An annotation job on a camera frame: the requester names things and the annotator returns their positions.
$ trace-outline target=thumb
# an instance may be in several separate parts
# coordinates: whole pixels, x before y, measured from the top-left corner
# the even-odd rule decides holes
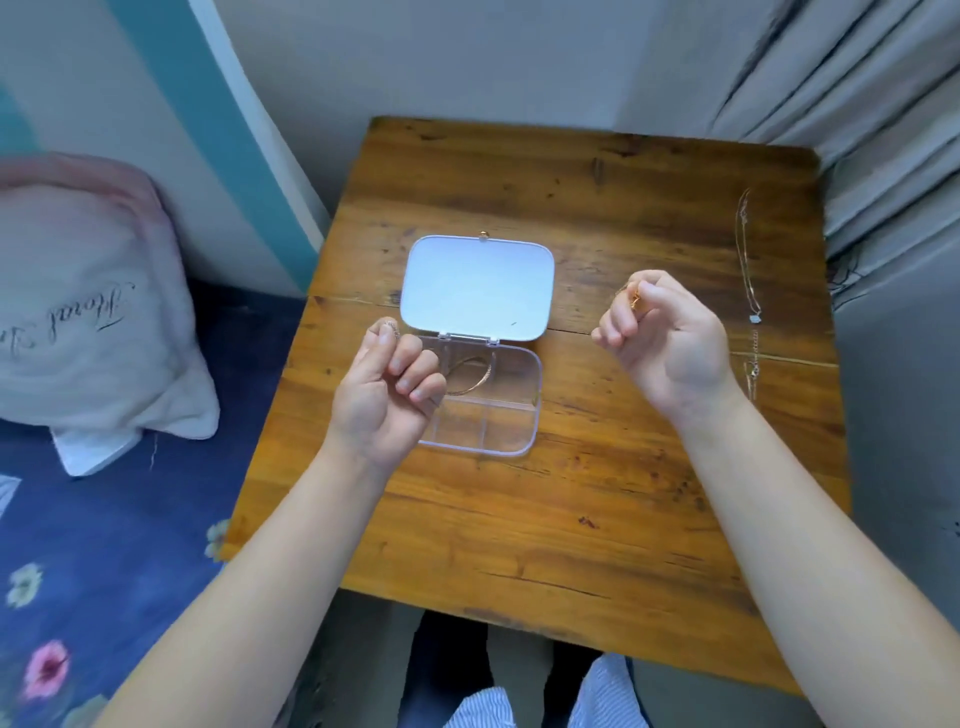
[[[383,322],[380,324],[376,341],[354,363],[351,371],[352,378],[361,382],[381,379],[394,355],[394,349],[396,349],[396,329],[387,322]]]
[[[663,311],[667,321],[676,328],[682,328],[696,319],[700,303],[685,291],[642,280],[636,292],[650,307]]]

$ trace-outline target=silver necklace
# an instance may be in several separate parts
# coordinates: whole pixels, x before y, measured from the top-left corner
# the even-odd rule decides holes
[[[755,401],[756,381],[760,379],[760,335],[756,327],[761,321],[762,309],[756,299],[754,282],[750,278],[750,259],[747,257],[747,202],[749,199],[750,188],[748,187],[743,190],[736,206],[736,215],[733,218],[733,242],[736,244],[736,256],[740,260],[740,274],[743,276],[747,305],[750,307],[750,338],[753,350],[750,360],[743,364],[743,371],[747,376],[747,396],[750,397],[750,401]]]

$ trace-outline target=table top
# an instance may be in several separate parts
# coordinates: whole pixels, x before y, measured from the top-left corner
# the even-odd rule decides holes
[[[237,500],[229,558],[320,447],[366,326],[399,318],[407,252],[432,234],[528,240],[556,259],[537,440],[519,458],[417,447],[344,587],[633,657],[799,688],[669,424],[589,339],[635,270],[670,271],[715,310],[742,380],[763,307],[757,406],[850,508],[825,284],[818,162],[728,142],[377,118],[337,209]]]

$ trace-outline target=white flower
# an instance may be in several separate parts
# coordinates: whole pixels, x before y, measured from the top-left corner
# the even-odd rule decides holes
[[[206,530],[206,548],[204,554],[211,559],[220,555],[220,547],[224,544],[224,537],[227,535],[227,528],[230,525],[229,519],[217,521]]]
[[[102,695],[94,695],[83,705],[66,714],[60,728],[93,728],[93,724],[104,711],[107,702]]]
[[[27,564],[10,575],[11,589],[7,592],[7,605],[13,609],[25,607],[34,600],[43,581],[43,571],[37,564]]]

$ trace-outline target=white box lid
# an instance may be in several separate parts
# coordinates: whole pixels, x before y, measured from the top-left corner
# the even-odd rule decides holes
[[[533,341],[546,331],[553,254],[537,243],[427,235],[410,249],[400,318],[440,334]]]

